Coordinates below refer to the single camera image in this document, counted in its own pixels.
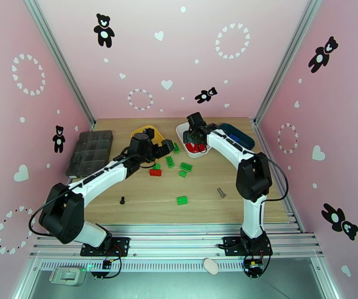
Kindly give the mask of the aluminium mounting rails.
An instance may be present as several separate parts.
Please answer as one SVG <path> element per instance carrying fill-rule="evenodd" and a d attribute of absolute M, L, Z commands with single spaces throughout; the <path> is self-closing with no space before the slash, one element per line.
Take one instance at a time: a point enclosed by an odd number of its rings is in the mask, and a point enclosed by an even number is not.
<path fill-rule="evenodd" d="M 236 224 L 108 225 L 115 237 L 130 238 L 128 259 L 223 258 L 218 244 L 226 236 L 238 236 Z M 322 257 L 313 233 L 303 233 L 296 223 L 269 223 L 264 227 L 274 258 Z"/>

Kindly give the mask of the beige oval pad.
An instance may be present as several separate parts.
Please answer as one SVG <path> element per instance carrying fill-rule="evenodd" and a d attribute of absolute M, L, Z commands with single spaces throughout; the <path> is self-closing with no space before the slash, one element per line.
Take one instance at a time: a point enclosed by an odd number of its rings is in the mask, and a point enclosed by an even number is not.
<path fill-rule="evenodd" d="M 212 275 L 216 275 L 219 272 L 218 264 L 211 258 L 204 259 L 203 267 L 208 273 Z"/>

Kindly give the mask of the yellow plastic container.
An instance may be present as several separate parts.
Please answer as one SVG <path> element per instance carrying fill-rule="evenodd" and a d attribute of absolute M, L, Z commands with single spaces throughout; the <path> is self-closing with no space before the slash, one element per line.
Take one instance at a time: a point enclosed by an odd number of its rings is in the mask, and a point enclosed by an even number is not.
<path fill-rule="evenodd" d="M 143 134 L 143 129 L 145 128 L 153 128 L 155 129 L 155 136 L 148 137 L 146 134 Z M 161 153 L 161 141 L 165 138 L 161 135 L 158 129 L 152 125 L 145 125 L 140 127 L 132 132 L 129 152 L 138 153 L 138 154 L 146 154 L 146 153 Z"/>

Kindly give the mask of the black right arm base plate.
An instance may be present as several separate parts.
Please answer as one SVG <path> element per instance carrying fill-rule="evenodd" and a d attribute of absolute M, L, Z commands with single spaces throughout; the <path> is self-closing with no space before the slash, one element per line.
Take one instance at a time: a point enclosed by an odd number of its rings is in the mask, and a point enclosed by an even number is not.
<path fill-rule="evenodd" d="M 220 248 L 224 250 L 226 256 L 272 256 L 273 250 L 267 235 L 250 239 L 242 237 L 223 237 Z"/>

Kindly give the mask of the aluminium frame post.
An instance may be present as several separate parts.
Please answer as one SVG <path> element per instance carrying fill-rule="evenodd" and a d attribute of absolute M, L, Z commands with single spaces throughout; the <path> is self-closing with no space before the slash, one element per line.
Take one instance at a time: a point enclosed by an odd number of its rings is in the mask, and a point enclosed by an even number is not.
<path fill-rule="evenodd" d="M 305 37 L 322 1 L 323 0 L 308 0 L 279 67 L 270 85 L 268 86 L 258 111 L 252 120 L 254 126 L 258 127 L 261 124 L 263 117 L 266 114 L 277 90 L 279 89 L 280 84 L 283 81 L 299 47 L 301 46 L 303 38 Z"/>
<path fill-rule="evenodd" d="M 50 52 L 53 55 L 55 62 L 60 68 L 68 86 L 70 87 L 76 102 L 80 106 L 82 112 L 84 113 L 86 119 L 88 120 L 90 127 L 93 129 L 96 124 L 96 120 L 93 114 L 90 111 L 88 104 L 85 101 L 85 98 L 69 68 L 69 65 L 57 43 L 54 34 L 42 12 L 42 9 L 37 0 L 23 0 L 29 13 L 31 14 L 34 22 L 36 23 L 45 43 L 47 44 Z"/>

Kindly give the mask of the aluminium side rail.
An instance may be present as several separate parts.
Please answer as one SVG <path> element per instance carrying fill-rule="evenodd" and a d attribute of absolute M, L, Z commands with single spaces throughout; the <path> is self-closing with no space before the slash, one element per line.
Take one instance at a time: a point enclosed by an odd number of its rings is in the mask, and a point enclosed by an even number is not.
<path fill-rule="evenodd" d="M 301 233 L 305 233 L 305 227 L 299 217 L 298 211 L 295 208 L 295 205 L 291 199 L 290 193 L 289 193 L 289 186 L 286 184 L 286 181 L 288 182 L 288 178 L 286 175 L 286 168 L 283 169 L 281 166 L 279 166 L 276 161 L 274 160 L 274 157 L 272 155 L 271 149 L 269 148 L 267 141 L 265 139 L 265 136 L 263 135 L 260 125 L 255 122 L 255 119 L 251 120 L 252 127 L 255 131 L 258 143 L 262 149 L 262 151 L 267 155 L 267 157 L 273 161 L 273 163 L 270 163 L 271 166 L 271 173 L 272 178 L 274 181 L 274 186 L 278 190 L 279 194 L 274 194 L 273 197 L 269 195 L 269 200 L 273 199 L 279 199 L 284 197 L 280 202 L 285 207 L 287 214 L 290 216 L 291 219 L 295 220 L 295 223 L 298 226 L 298 229 L 301 231 Z"/>

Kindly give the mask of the dark blue plastic container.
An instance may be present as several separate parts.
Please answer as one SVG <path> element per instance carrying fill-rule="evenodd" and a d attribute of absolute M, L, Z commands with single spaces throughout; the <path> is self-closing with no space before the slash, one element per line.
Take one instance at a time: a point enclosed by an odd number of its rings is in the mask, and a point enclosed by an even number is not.
<path fill-rule="evenodd" d="M 241 141 L 238 143 L 239 145 L 243 146 L 244 148 L 248 150 L 253 150 L 255 147 L 255 141 L 253 138 L 251 138 L 249 135 L 244 133 L 243 131 L 239 130 L 235 126 L 228 124 L 228 123 L 222 123 L 219 125 L 219 128 L 222 129 L 228 136 L 230 134 L 234 134 L 241 138 Z"/>

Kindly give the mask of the circuit board with yellow connector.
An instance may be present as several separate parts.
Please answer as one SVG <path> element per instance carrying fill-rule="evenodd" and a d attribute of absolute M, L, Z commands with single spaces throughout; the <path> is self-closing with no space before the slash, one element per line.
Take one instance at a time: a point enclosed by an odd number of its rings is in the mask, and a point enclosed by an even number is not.
<path fill-rule="evenodd" d="M 264 272 L 262 260 L 244 259 L 243 271 L 245 275 L 251 279 L 258 279 Z"/>

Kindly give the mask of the grey compartment organizer box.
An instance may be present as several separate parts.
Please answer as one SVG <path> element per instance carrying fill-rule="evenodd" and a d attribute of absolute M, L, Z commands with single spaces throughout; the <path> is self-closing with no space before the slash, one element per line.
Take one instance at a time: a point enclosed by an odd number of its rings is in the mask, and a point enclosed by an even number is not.
<path fill-rule="evenodd" d="M 82 132 L 65 171 L 71 179 L 88 177 L 109 163 L 113 142 L 111 130 Z"/>

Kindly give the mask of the white plastic container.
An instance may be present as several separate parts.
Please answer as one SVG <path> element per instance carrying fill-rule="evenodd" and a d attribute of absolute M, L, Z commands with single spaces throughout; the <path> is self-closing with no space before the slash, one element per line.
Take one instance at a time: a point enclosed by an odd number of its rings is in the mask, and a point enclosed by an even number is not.
<path fill-rule="evenodd" d="M 189 123 L 188 122 L 179 124 L 176 127 L 177 137 L 179 138 L 179 141 L 180 141 L 182 147 L 184 148 L 185 152 L 187 153 L 187 156 L 190 157 L 190 158 L 198 158 L 198 157 L 201 157 L 203 155 L 208 154 L 209 151 L 211 150 L 211 147 L 209 145 L 205 146 L 204 151 L 194 151 L 194 152 L 192 152 L 192 151 L 188 150 L 188 148 L 186 147 L 186 144 L 183 141 L 183 134 L 184 134 L 185 131 L 188 131 L 188 130 L 189 130 Z"/>

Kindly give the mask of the grey white plastic device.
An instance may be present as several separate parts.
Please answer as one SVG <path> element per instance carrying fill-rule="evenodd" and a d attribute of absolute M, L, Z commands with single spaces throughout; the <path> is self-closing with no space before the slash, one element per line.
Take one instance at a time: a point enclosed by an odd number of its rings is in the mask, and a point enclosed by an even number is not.
<path fill-rule="evenodd" d="M 52 270 L 49 282 L 52 284 L 79 287 L 83 285 L 86 269 L 81 267 L 57 267 Z"/>

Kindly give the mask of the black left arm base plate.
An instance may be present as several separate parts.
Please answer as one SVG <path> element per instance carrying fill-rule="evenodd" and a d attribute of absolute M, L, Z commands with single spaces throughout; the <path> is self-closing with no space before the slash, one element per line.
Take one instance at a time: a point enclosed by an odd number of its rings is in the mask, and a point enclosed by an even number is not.
<path fill-rule="evenodd" d="M 93 247 L 83 244 L 80 250 L 81 257 L 126 257 L 128 255 L 129 237 L 112 237 L 107 239 L 107 246 Z"/>

